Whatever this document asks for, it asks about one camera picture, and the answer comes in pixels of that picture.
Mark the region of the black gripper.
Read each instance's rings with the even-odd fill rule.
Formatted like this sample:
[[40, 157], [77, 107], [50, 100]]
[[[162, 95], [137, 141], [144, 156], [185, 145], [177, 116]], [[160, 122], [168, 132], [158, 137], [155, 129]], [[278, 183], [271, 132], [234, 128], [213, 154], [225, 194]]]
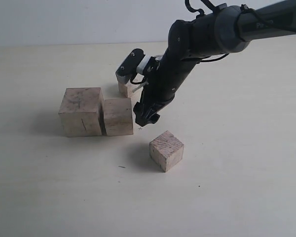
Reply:
[[157, 112], [173, 101], [176, 91], [199, 63], [199, 58], [180, 57], [167, 49], [157, 71], [148, 77], [140, 102], [134, 106], [135, 123], [155, 124], [160, 118]]

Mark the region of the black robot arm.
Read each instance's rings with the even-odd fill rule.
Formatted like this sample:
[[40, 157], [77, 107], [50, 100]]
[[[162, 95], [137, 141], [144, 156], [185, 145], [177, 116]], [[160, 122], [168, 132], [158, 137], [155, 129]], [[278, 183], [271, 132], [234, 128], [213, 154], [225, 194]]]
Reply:
[[296, 0], [257, 10], [244, 4], [221, 5], [193, 21], [175, 21], [162, 57], [142, 55], [137, 66], [145, 84], [134, 106], [136, 124], [156, 123], [159, 111], [172, 102], [184, 80], [204, 59], [241, 52], [253, 40], [295, 34]]

